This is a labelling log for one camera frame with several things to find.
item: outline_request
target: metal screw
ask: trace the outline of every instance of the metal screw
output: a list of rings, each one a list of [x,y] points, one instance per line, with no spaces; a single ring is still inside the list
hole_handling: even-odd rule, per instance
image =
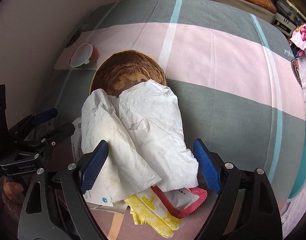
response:
[[[37,170],[36,173],[37,173],[38,175],[40,175],[40,174],[42,174],[43,172],[44,172],[44,169],[43,169],[43,168],[39,168],[39,169]]]
[[[76,168],[76,164],[75,163],[71,163],[67,166],[67,168],[71,171],[74,170]]]
[[[258,168],[258,169],[257,169],[257,173],[260,174],[260,175],[262,175],[262,174],[264,174],[264,170],[261,169],[261,168]]]
[[[233,166],[233,164],[232,163],[226,163],[225,164],[225,167],[227,168],[227,169],[232,169],[234,166]]]

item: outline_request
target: white crumpled paper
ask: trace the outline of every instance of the white crumpled paper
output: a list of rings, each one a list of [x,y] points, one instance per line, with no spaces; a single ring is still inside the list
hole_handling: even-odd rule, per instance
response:
[[[177,96],[154,80],[119,96],[119,117],[137,152],[162,178],[163,191],[197,187],[198,162],[184,142]]]
[[[113,203],[161,180],[136,152],[104,90],[93,91],[85,101],[81,130],[83,153],[92,152],[101,140],[109,144],[109,156],[96,180],[101,180]]]
[[[198,162],[186,148],[177,97],[169,87],[149,80],[119,98],[95,90],[83,105],[81,131],[83,153],[102,139],[109,143],[97,180],[112,203],[153,185],[164,192],[198,185]]]

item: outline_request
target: black circular emblem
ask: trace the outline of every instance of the black circular emblem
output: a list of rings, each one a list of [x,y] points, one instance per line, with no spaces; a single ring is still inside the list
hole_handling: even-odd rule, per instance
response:
[[[299,74],[299,68],[297,66],[297,62],[294,59],[291,61],[291,67],[292,67],[292,70],[293,70],[293,73],[294,73],[295,77],[297,78],[297,81],[299,82],[300,86],[302,87],[300,74]]]
[[[67,44],[66,48],[68,48],[69,46],[72,46],[74,42],[77,41],[77,39],[80,37],[80,35],[81,35],[81,29],[78,29],[76,33],[73,35],[73,37],[71,38],[70,42]]]

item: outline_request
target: pink packaging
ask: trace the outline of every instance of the pink packaging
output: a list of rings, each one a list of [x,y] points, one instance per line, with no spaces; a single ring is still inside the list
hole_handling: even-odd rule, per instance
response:
[[[182,188],[168,192],[163,192],[158,186],[151,188],[170,214],[178,219],[195,211],[207,197],[207,191],[199,187]]]

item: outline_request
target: brown bowl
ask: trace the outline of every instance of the brown bowl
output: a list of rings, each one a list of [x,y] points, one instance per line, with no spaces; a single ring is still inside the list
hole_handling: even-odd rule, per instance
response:
[[[109,57],[96,71],[91,93],[102,88],[108,95],[118,97],[124,90],[153,79],[166,86],[163,69],[150,57],[126,50]]]

